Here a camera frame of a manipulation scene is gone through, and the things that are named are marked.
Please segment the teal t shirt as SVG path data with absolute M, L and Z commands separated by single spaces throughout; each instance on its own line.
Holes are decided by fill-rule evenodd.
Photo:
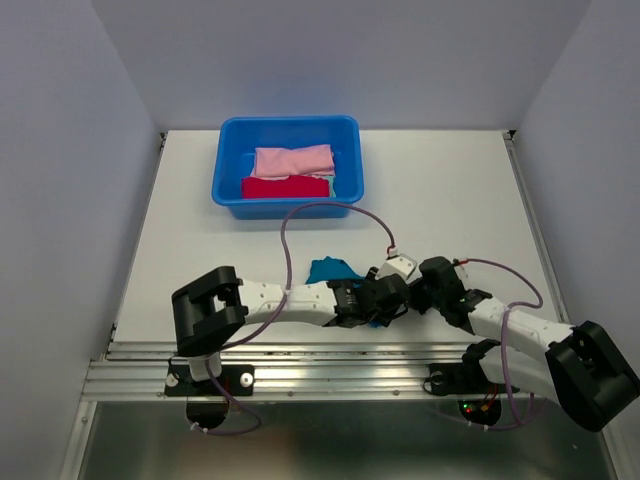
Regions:
M 336 299 L 335 317 L 327 327 L 354 328 L 363 325 L 388 327 L 399 309 L 383 299 L 383 288 L 372 269 L 363 277 L 344 260 L 325 257 L 311 262 L 306 284 L 326 283 Z

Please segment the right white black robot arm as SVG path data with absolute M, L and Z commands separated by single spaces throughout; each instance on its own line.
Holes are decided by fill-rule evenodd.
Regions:
M 452 327 L 479 337 L 456 363 L 431 363 L 423 382 L 435 396 L 524 391 L 559 405 L 577 425 L 599 432 L 639 397 L 639 378 L 604 328 L 539 318 L 540 302 L 505 304 L 468 289 L 461 261 L 423 261 L 411 285 L 413 309 L 432 308 Z

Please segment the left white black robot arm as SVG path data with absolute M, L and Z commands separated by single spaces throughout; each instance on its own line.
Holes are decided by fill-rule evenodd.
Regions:
M 171 295 L 177 354 L 188 362 L 188 382 L 199 393 L 222 382 L 220 352 L 242 328 L 259 335 L 275 323 L 354 328 L 387 325 L 409 307 L 410 289 L 397 273 L 373 280 L 329 280 L 289 289 L 241 279 L 222 266 Z

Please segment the blue plastic bin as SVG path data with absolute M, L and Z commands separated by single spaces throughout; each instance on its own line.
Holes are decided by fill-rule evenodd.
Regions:
M 346 115 L 235 117 L 219 132 L 211 198 L 237 219 L 364 196 L 359 125 Z

